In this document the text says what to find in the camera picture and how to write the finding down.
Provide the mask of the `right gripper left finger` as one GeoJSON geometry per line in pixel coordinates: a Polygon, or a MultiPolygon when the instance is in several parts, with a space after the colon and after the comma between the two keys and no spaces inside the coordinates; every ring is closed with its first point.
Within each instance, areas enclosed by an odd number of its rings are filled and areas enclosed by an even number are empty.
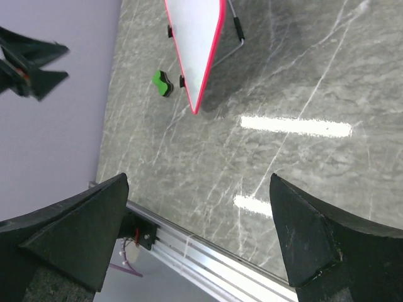
{"type": "Polygon", "coordinates": [[[121,173],[82,193],[1,222],[1,301],[93,301],[125,213],[121,173]]]}

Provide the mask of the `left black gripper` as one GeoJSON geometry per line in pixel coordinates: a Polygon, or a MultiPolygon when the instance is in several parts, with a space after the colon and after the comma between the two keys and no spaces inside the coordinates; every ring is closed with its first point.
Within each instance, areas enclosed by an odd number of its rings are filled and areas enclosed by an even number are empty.
{"type": "Polygon", "coordinates": [[[1,93],[10,89],[23,97],[42,101],[69,74],[37,69],[27,74],[22,67],[42,67],[65,55],[69,49],[56,42],[36,40],[1,27],[1,93]]]}

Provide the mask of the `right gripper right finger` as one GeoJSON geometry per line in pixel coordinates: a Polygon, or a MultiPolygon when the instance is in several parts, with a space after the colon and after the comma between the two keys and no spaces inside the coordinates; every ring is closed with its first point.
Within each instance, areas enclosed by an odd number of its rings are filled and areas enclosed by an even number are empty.
{"type": "Polygon", "coordinates": [[[277,174],[270,202],[299,301],[402,301],[402,230],[318,199],[277,174]]]}

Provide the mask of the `green whiteboard eraser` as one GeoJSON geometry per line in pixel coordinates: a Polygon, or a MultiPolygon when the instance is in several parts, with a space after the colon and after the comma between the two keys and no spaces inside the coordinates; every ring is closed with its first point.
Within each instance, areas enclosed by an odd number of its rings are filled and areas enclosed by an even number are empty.
{"type": "Polygon", "coordinates": [[[162,97],[167,98],[173,92],[174,85],[162,70],[156,71],[152,77],[152,83],[158,88],[158,92],[162,97]]]}

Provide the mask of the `pink framed whiteboard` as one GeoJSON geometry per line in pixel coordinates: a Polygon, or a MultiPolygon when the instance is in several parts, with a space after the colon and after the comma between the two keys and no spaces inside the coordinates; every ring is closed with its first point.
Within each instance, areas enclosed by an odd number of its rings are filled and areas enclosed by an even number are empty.
{"type": "Polygon", "coordinates": [[[193,114],[197,114],[224,27],[226,2],[170,0],[167,16],[193,114]]]}

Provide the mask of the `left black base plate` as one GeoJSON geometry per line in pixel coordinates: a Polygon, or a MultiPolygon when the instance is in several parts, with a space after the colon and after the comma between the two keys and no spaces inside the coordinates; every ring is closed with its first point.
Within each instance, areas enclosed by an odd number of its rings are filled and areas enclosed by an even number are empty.
{"type": "Polygon", "coordinates": [[[151,250],[156,241],[157,228],[156,223],[127,208],[117,238],[132,239],[146,250],[151,250]]]}

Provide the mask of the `aluminium mounting rail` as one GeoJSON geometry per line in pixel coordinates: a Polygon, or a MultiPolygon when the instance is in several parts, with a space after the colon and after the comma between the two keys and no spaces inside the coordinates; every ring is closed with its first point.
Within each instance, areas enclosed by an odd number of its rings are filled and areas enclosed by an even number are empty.
{"type": "Polygon", "coordinates": [[[157,225],[152,254],[219,301],[296,301],[281,264],[271,205],[186,182],[130,183],[128,207],[157,225]]]}

